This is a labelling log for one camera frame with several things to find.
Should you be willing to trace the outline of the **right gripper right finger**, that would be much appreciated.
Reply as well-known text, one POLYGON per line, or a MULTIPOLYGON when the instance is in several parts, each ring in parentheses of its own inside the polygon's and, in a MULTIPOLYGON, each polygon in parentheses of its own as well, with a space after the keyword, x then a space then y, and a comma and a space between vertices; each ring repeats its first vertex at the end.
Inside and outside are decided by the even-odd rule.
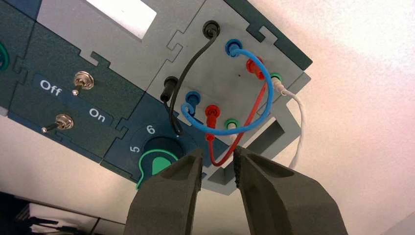
POLYGON ((316 180, 241 146, 235 183, 252 235, 346 235, 335 200, 316 180))

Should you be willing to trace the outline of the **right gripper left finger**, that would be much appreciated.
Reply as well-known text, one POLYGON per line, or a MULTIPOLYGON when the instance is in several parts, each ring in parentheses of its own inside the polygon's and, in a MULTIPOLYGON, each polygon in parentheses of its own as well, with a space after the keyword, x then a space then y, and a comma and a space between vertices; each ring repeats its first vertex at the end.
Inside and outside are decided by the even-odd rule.
POLYGON ((131 202, 124 234, 191 234, 202 165, 203 151, 195 149, 145 181, 131 202))

